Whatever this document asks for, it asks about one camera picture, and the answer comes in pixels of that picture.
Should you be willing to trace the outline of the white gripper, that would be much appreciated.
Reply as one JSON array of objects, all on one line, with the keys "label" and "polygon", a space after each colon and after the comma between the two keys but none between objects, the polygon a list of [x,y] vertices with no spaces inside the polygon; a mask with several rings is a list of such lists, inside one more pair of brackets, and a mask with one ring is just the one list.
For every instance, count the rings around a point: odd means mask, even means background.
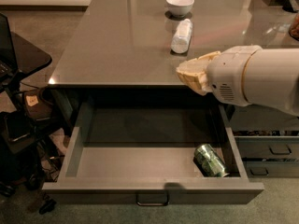
[{"label": "white gripper", "polygon": [[178,78],[202,96],[213,92],[224,104],[247,106],[249,101],[243,90],[245,68],[261,49],[256,45],[236,46],[224,52],[210,52],[181,63],[177,67]]}]

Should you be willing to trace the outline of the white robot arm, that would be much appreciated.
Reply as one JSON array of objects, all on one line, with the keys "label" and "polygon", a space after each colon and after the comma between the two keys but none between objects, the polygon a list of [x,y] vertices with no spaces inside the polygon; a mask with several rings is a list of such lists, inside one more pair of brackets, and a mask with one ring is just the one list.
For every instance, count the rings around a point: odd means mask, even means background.
[{"label": "white robot arm", "polygon": [[180,81],[224,104],[261,105],[299,116],[299,49],[236,46],[181,63]]}]

